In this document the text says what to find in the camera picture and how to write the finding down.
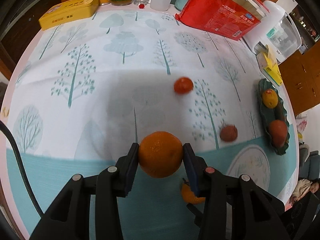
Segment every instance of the transparent water tank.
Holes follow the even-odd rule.
[[[267,33],[267,37],[285,58],[298,48],[297,36],[286,16]]]

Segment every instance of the green leaf-shaped plate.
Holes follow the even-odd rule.
[[[274,109],[270,109],[267,108],[263,102],[262,102],[262,93],[267,90],[267,89],[273,89],[277,95],[278,95],[278,105],[274,108]],[[272,85],[271,82],[269,82],[267,79],[261,79],[259,81],[258,84],[258,103],[259,103],[259,110],[260,110],[260,114],[261,114],[261,118],[262,118],[262,124],[263,127],[266,131],[266,135],[268,138],[268,141],[271,145],[271,147],[273,147],[273,149],[275,150],[277,155],[284,155],[285,151],[287,150],[287,148],[289,147],[289,138],[290,138],[290,134],[288,132],[287,134],[287,139],[284,143],[284,146],[282,146],[281,148],[276,148],[272,145],[272,139],[271,139],[271,135],[268,132],[268,126],[269,124],[274,121],[274,120],[282,120],[285,122],[285,124],[287,125],[288,129],[289,129],[289,122],[287,120],[287,111],[284,109],[283,106],[283,100],[281,97],[279,97],[279,92],[277,89],[275,89]]]

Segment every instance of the pink table edge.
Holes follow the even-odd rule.
[[[109,11],[109,10],[126,10],[126,9],[131,9],[131,10],[141,10],[141,11],[150,11],[150,12],[158,12],[155,11],[153,9],[150,8],[149,4],[144,8],[144,9],[139,9],[136,5],[131,4],[131,5],[127,5],[127,6],[113,6],[111,4],[108,5],[104,5],[104,6],[100,6],[97,10],[97,12],[102,12],[102,11]],[[170,5],[170,8],[164,12],[164,13],[169,13],[171,15],[175,15],[176,13],[179,13],[179,11],[174,7],[174,5]],[[24,51],[24,53],[22,54],[15,70],[13,71],[12,77],[10,78],[6,93],[4,95],[4,100],[2,103],[2,107],[1,107],[1,114],[0,114],[0,120],[6,124],[7,120],[8,120],[8,116],[4,115],[4,112],[7,113],[7,111],[10,109],[10,105],[11,105],[11,100],[12,100],[12,95],[14,92],[14,88],[15,88],[15,83],[17,81],[17,78],[21,72],[21,70],[24,68],[24,66],[26,65],[32,51],[34,50],[34,48],[37,46],[40,38],[43,35],[43,31],[40,30],[36,36],[33,38],[33,40],[30,42],[30,44],[28,45],[28,47],[26,48],[26,50]],[[288,93],[284,87],[284,85],[282,85],[287,102],[288,102],[288,106],[289,106],[289,111],[290,111],[290,116],[292,117],[292,124],[294,125],[294,137],[295,137],[295,143],[296,143],[296,149],[297,149],[297,166],[296,169],[293,173],[292,176],[294,181],[297,182],[298,181],[298,169],[299,169],[299,143],[298,143],[298,133],[297,133],[297,129],[296,129],[296,122],[294,119],[294,113],[293,113],[293,109],[291,106],[291,102],[289,100],[289,96]],[[1,153],[0,153],[0,158],[4,161],[0,162],[0,177],[1,177],[1,184],[2,184],[2,188],[4,191],[4,196],[5,199],[7,201],[7,204],[9,206],[10,212],[13,216],[13,219],[15,220],[15,223],[17,224],[18,228],[20,229],[21,233],[23,234],[23,236],[25,237],[25,239],[28,239],[30,237],[20,215],[19,215],[19,211],[15,205],[14,199],[13,199],[13,195],[11,192],[11,186],[10,186],[10,182],[9,182],[9,176],[8,176],[8,170],[7,170],[7,161],[6,161],[6,138],[5,136],[0,136],[0,149],[2,149]]]

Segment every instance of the red package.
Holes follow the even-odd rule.
[[[175,18],[190,27],[235,41],[260,23],[233,0],[189,0]]]

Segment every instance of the screw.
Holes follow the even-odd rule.
[[[116,172],[118,170],[118,168],[116,167],[116,166],[110,166],[109,168],[108,168],[108,171],[110,172],[110,173],[114,173],[114,172]]]
[[[79,179],[81,179],[81,175],[80,174],[75,174],[75,175],[72,176],[72,179],[74,181],[78,181]]]
[[[247,175],[247,174],[243,174],[243,175],[241,175],[241,179],[244,180],[244,181],[249,181],[250,180],[250,176]]]
[[[205,171],[206,171],[207,173],[214,173],[214,172],[215,172],[215,169],[212,168],[212,167],[206,167],[206,168],[205,168]]]

